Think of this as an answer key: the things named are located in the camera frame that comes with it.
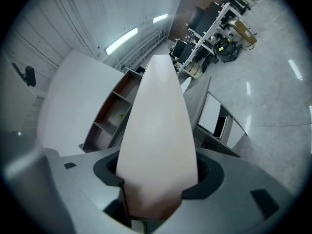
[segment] brick wall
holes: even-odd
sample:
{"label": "brick wall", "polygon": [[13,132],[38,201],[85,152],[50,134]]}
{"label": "brick wall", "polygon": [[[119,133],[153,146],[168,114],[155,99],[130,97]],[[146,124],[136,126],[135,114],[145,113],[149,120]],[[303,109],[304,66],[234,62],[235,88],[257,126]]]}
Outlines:
{"label": "brick wall", "polygon": [[169,39],[172,41],[178,38],[182,39],[187,32],[185,24],[189,23],[195,7],[205,10],[211,2],[222,4],[222,0],[181,0],[169,33]]}

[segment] wall-mounted security camera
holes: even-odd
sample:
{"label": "wall-mounted security camera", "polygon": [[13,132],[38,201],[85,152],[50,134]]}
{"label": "wall-mounted security camera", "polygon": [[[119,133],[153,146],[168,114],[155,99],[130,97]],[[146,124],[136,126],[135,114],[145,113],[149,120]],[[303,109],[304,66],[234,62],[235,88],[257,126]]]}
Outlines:
{"label": "wall-mounted security camera", "polygon": [[12,62],[13,67],[15,68],[16,72],[19,76],[26,82],[27,86],[34,87],[36,85],[36,77],[35,77],[35,70],[31,66],[27,66],[25,68],[25,74],[22,74],[19,68],[16,66],[15,63]]}

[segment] white corrugated wall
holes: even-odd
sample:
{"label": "white corrugated wall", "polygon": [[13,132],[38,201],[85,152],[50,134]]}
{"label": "white corrugated wall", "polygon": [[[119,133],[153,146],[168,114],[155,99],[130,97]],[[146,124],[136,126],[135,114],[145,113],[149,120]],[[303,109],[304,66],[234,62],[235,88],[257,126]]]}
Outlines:
{"label": "white corrugated wall", "polygon": [[[180,0],[37,0],[19,16],[3,44],[4,50],[24,73],[35,69],[38,99],[22,131],[35,135],[38,112],[49,83],[72,50],[120,69],[136,68],[148,53],[166,39]],[[168,19],[153,24],[153,18]],[[110,56],[105,49],[133,28],[138,34]]]}

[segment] gray floor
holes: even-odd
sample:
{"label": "gray floor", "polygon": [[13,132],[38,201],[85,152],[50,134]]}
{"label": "gray floor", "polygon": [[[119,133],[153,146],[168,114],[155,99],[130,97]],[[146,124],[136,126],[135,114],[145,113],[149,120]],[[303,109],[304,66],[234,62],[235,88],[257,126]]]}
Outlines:
{"label": "gray floor", "polygon": [[258,42],[253,50],[241,51],[234,62],[209,65],[210,91],[249,134],[239,155],[296,194],[311,159],[308,40],[283,0],[260,0],[244,18],[257,32]]}

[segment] cardboard box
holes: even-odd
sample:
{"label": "cardboard box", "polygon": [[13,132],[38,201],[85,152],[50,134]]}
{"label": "cardboard box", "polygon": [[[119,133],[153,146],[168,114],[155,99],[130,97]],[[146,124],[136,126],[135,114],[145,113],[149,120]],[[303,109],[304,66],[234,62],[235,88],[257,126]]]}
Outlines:
{"label": "cardboard box", "polygon": [[228,21],[228,24],[233,27],[243,39],[245,39],[250,44],[255,44],[257,39],[250,32],[250,30],[243,24],[243,22],[239,19],[232,19]]}

